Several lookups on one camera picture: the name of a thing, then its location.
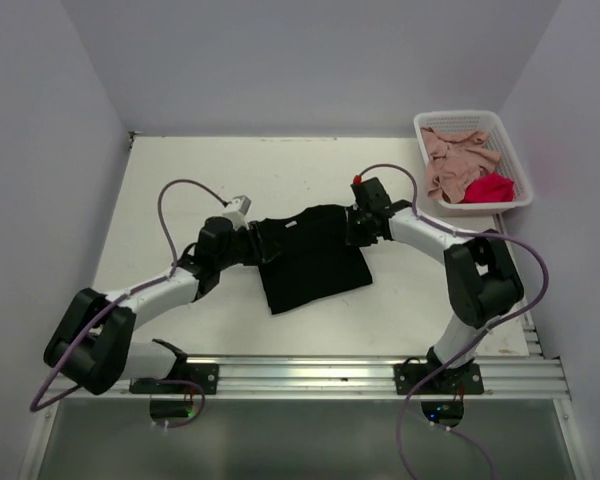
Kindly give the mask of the black t shirt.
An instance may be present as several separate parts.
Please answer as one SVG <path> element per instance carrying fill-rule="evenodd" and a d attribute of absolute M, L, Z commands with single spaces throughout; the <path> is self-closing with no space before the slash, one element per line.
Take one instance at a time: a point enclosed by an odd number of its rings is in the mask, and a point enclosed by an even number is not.
<path fill-rule="evenodd" d="M 276 252 L 259 266 L 273 315 L 373 283 L 364 255 L 346 242 L 343 206 L 318 205 L 290 218 L 265 219 L 259 229 Z"/>

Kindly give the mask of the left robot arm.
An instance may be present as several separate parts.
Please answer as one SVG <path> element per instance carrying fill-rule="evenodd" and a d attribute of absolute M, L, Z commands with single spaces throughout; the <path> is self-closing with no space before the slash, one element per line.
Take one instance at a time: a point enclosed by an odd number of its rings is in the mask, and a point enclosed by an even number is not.
<path fill-rule="evenodd" d="M 211 217 L 167 272 L 119 292 L 79 291 L 45 348 L 44 363 L 102 394 L 122 377 L 136 328 L 206 296 L 223 270 L 265 265 L 281 253 L 281 244 L 261 223 L 236 228 L 227 218 Z"/>

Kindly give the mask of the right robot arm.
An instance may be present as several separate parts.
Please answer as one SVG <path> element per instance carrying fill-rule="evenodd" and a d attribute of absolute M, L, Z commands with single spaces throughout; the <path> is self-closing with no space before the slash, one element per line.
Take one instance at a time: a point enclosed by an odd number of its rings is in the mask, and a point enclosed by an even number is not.
<path fill-rule="evenodd" d="M 411 202 L 393 202 L 377 178 L 356 176 L 351 189 L 355 203 L 346 209 L 350 245 L 397 242 L 438 261 L 445 270 L 453 315 L 425 362 L 396 366 L 397 393 L 453 394 L 462 387 L 483 393 L 481 381 L 472 379 L 480 373 L 474 364 L 479 337 L 489 322 L 502 318 L 524 296 L 505 242 L 491 231 L 463 237 L 447 224 L 435 227 L 432 219 L 414 212 Z"/>

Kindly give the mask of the beige t shirt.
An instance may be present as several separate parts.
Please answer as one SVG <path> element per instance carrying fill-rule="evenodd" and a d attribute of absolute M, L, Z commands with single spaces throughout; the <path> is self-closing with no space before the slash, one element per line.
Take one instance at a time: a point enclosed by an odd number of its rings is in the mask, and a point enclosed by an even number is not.
<path fill-rule="evenodd" d="M 433 127 L 420 129 L 428 163 L 429 198 L 460 203 L 468 187 L 494 173 L 502 154 L 486 147 L 489 134 L 481 130 L 445 133 Z"/>

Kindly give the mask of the white plastic basket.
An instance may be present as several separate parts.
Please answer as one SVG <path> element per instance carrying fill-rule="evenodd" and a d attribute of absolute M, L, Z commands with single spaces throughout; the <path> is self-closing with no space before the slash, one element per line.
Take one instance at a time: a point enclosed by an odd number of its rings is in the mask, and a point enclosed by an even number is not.
<path fill-rule="evenodd" d="M 527 206 L 533 199 L 532 189 L 511 140 L 499 116 L 485 110 L 451 110 L 420 113 L 414 118 L 414 128 L 421 155 L 427 168 L 428 158 L 420 133 L 421 128 L 433 127 L 445 133 L 481 130 L 489 134 L 486 147 L 502 154 L 494 173 L 515 183 L 514 200 L 508 203 L 457 204 L 434 201 L 435 208 L 446 216 L 491 216 L 517 207 Z"/>

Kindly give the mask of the red t shirt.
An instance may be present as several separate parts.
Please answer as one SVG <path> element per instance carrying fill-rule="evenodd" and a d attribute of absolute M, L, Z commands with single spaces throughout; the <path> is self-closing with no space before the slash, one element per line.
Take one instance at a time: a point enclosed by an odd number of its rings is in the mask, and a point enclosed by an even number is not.
<path fill-rule="evenodd" d="M 497 173 L 491 173 L 472 182 L 465 191 L 464 204 L 508 203 L 514 200 L 515 183 Z"/>

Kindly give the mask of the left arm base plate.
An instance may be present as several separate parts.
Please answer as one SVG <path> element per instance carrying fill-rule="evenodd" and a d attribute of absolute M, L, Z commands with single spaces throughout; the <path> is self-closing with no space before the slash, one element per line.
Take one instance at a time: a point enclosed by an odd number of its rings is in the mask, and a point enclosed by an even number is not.
<path fill-rule="evenodd" d="M 146 395 L 215 395 L 219 378 L 220 368 L 216 363 L 185 363 L 174 367 L 165 379 L 132 379 L 129 391 L 132 394 Z"/>

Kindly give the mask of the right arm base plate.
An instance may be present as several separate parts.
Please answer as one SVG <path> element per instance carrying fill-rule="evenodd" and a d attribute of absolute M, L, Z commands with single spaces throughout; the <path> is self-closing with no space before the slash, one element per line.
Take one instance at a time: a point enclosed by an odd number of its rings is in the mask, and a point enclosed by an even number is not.
<path fill-rule="evenodd" d="M 434 371 L 429 363 L 403 362 L 393 365 L 393 378 L 396 393 L 407 395 L 412 388 Z M 446 369 L 423 384 L 420 395 L 482 395 L 485 392 L 479 366 L 470 363 L 457 369 Z"/>

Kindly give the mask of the aluminium mounting rail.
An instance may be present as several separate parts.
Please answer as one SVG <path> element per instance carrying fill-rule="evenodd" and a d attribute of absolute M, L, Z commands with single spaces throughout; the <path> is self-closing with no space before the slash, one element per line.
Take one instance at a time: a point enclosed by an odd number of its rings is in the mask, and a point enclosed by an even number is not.
<path fill-rule="evenodd" d="M 180 362 L 216 363 L 220 378 L 215 396 L 226 399 L 392 399 L 393 365 L 425 363 L 380 357 L 202 357 Z M 417 383 L 407 394 L 425 399 L 566 399 L 569 396 L 562 365 L 541 357 L 480 357 L 482 395 L 420 395 Z"/>

